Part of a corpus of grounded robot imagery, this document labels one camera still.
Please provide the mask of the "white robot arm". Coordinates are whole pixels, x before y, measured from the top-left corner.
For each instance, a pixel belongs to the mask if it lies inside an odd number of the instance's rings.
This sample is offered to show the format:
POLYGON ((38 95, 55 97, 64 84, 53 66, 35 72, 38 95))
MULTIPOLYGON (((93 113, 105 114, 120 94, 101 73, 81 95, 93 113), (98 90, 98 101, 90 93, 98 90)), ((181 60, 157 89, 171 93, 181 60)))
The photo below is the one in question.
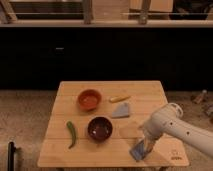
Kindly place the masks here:
POLYGON ((213 132, 193 126, 181 119, 182 108, 168 103, 154 111, 143 124, 144 152, 148 155, 164 133, 171 135, 213 158, 213 132))

